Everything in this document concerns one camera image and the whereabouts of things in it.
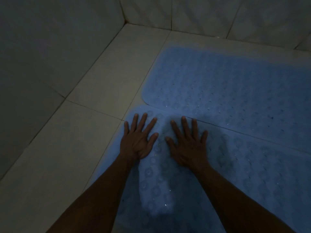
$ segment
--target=left hand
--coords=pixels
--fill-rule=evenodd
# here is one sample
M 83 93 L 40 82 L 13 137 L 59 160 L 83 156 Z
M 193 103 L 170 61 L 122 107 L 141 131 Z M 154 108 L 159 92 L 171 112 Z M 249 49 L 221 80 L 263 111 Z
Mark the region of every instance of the left hand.
M 145 158 L 152 150 L 153 144 L 158 138 L 158 133 L 151 135 L 149 141 L 148 134 L 155 125 L 157 118 L 153 118 L 151 122 L 142 131 L 147 119 L 147 113 L 144 113 L 138 126 L 138 114 L 134 115 L 131 129 L 128 127 L 128 122 L 124 123 L 124 135 L 120 144 L 120 154 L 127 156 L 132 160 Z

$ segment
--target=right hand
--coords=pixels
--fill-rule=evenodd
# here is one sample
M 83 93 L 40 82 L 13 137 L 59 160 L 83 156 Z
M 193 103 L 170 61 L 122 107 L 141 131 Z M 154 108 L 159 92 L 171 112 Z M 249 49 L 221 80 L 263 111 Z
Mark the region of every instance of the right hand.
M 181 123 L 185 135 L 181 133 L 176 122 L 174 120 L 171 121 L 173 131 L 178 139 L 178 144 L 174 144 L 171 137 L 166 137 L 171 156 L 178 164 L 189 168 L 191 171 L 199 171 L 209 166 L 206 151 L 208 132 L 205 130 L 201 140 L 199 140 L 196 119 L 192 120 L 192 134 L 185 116 L 182 116 Z

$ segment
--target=tiled floor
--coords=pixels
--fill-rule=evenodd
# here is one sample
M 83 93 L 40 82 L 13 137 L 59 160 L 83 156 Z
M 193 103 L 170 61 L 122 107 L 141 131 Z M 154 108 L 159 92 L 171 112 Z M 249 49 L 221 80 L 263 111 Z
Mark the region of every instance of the tiled floor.
M 148 71 L 171 45 L 294 65 L 311 62 L 309 52 L 124 26 L 0 182 L 1 232 L 45 232 L 81 194 L 127 111 L 144 103 Z

